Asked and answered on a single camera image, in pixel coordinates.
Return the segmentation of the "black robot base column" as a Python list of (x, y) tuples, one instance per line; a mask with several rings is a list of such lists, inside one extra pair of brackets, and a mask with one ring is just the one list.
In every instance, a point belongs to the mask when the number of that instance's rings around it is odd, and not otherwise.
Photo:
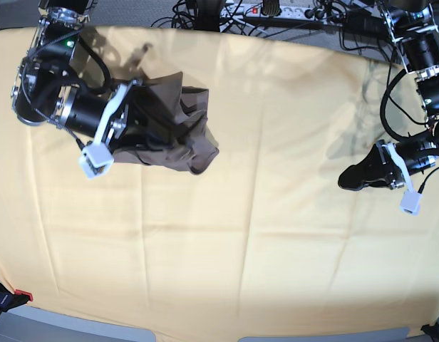
[(194, 20), (194, 30), (219, 32), (220, 14), (224, 0), (196, 0), (197, 14)]

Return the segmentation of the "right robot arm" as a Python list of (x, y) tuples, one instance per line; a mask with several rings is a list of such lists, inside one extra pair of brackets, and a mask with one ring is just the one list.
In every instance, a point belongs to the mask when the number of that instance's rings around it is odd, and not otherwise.
[[(148, 150), (154, 141), (149, 130), (130, 114), (130, 95), (120, 100), (109, 117), (104, 110), (119, 86), (128, 91), (143, 86), (137, 78), (113, 78), (103, 59), (82, 37), (96, 1), (40, 1), (41, 17), (31, 47), (22, 59), (14, 87), (12, 108), (26, 125), (49, 123), (67, 132), (79, 148), (79, 138), (98, 138), (114, 152)], [(99, 86), (89, 85), (71, 65), (81, 47), (103, 74)]]

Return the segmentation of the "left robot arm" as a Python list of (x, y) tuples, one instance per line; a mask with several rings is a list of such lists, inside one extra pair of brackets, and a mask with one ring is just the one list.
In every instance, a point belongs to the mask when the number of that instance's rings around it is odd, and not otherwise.
[[(367, 156), (339, 176), (341, 189), (396, 188), (408, 185), (405, 175), (425, 172), (439, 158), (439, 28), (430, 1), (377, 1), (393, 52), (403, 69), (386, 86), (379, 115), (385, 132), (395, 141), (377, 141)], [(391, 93), (404, 76), (415, 77), (425, 113), (424, 131), (403, 136), (387, 120)]]

